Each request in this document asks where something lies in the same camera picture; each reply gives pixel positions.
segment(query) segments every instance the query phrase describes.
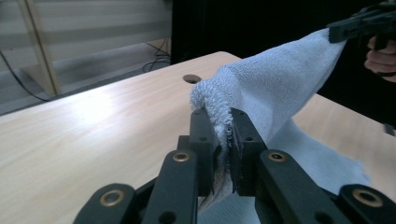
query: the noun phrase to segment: wooden table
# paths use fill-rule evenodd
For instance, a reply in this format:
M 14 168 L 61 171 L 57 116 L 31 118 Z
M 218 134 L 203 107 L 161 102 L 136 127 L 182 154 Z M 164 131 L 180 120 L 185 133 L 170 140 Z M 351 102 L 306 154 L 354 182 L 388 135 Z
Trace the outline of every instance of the wooden table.
M 213 76 L 239 60 L 218 52 L 0 117 L 0 223 L 72 223 L 99 188 L 139 188 L 189 134 L 183 77 Z M 396 138 L 382 125 L 315 96 L 295 117 L 305 131 L 363 161 L 396 199 Z

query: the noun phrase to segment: towel fold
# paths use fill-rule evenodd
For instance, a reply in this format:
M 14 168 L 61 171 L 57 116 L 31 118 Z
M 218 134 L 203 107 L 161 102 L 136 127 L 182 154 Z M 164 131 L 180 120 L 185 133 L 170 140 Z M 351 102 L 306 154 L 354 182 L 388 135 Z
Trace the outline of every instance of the towel fold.
M 222 147 L 218 157 L 220 166 L 215 172 L 215 193 L 199 200 L 199 211 L 232 193 L 226 165 L 227 130 L 233 120 L 231 107 L 245 111 L 262 140 L 290 153 L 322 188 L 338 193 L 345 184 L 369 184 L 359 161 L 345 158 L 314 141 L 291 121 L 328 78 L 345 45 L 345 42 L 329 43 L 328 32 L 328 29 L 319 30 L 223 65 L 212 78 L 194 86 L 191 109 L 206 109 Z M 304 160 L 308 154 L 314 158 L 309 162 Z

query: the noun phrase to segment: dark background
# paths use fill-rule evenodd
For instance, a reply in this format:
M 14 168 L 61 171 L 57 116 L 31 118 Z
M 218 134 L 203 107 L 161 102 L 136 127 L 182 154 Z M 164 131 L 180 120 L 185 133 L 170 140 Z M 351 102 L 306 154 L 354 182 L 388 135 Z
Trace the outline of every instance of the dark background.
M 172 63 L 216 51 L 246 58 L 297 40 L 382 1 L 174 0 Z M 348 40 L 318 94 L 396 127 L 396 84 L 364 68 L 370 36 Z

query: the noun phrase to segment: light blue towel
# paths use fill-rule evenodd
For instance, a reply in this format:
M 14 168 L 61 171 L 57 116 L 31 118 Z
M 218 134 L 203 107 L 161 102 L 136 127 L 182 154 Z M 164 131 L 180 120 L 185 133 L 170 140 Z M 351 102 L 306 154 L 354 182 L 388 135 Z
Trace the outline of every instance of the light blue towel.
M 225 165 L 231 107 L 245 111 L 269 148 L 291 154 L 320 187 L 337 194 L 345 184 L 369 185 L 360 161 L 348 159 L 323 146 L 291 121 L 328 78 L 345 45 L 345 42 L 329 43 L 328 32 L 328 29 L 319 30 L 224 65 L 212 78 L 195 85 L 191 92 L 192 110 L 206 109 L 223 148 L 218 157 L 222 166 L 215 173 L 215 194 L 199 200 L 200 217 L 213 212 L 208 209 L 202 213 L 232 193 L 231 178 Z

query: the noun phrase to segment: black wire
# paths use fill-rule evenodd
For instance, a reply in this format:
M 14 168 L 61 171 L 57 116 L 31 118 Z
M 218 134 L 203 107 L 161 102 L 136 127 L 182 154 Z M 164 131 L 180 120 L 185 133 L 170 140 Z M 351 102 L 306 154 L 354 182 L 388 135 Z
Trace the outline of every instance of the black wire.
M 17 77 L 17 75 L 14 73 L 14 71 L 13 71 L 12 68 L 11 68 L 11 65 L 9 65 L 8 60 L 6 59 L 6 56 L 4 56 L 3 51 L 2 51 L 1 49 L 0 49 L 0 55 L 1 55 L 1 57 L 3 58 L 3 61 L 4 61 L 4 63 L 6 64 L 6 66 L 7 66 L 8 70 L 9 70 L 9 72 L 11 73 L 11 75 L 14 76 L 14 78 L 17 80 L 17 82 L 21 85 L 21 87 L 22 87 L 27 93 L 29 93 L 30 95 L 34 96 L 34 97 L 35 97 L 36 99 L 38 99 L 38 100 L 41 100 L 41 101 L 44 101 L 44 102 L 49 102 L 49 101 L 50 101 L 50 100 L 46 100 L 46 99 L 43 99 L 43 98 L 41 98 L 41 97 L 38 97 L 38 96 L 34 95 L 31 91 L 29 91 L 29 90 L 23 85 L 23 83 L 22 83 L 21 80 Z
M 170 64 L 170 61 L 159 61 L 159 60 L 170 60 L 169 58 L 158 58 L 156 60 L 154 60 L 154 62 L 151 63 L 146 63 L 145 65 L 143 65 L 142 70 L 144 73 L 150 72 L 152 70 L 152 68 L 154 67 L 155 63 L 168 63 Z M 151 67 L 149 68 L 148 71 L 146 71 L 146 67 L 151 65 Z
M 146 63 L 145 65 L 143 65 L 142 70 L 143 70 L 144 73 L 150 72 L 153 69 L 155 63 L 168 63 L 168 64 L 171 63 L 170 62 L 171 55 L 169 53 L 167 53 L 167 51 L 168 51 L 168 40 L 169 40 L 168 38 L 165 38 L 163 40 L 163 42 L 161 43 L 159 48 L 156 48 L 156 47 L 148 44 L 149 46 L 152 46 L 153 48 L 155 48 L 157 50 L 154 53 L 154 55 L 156 57 L 158 57 L 158 58 L 156 60 L 154 60 L 154 62 Z

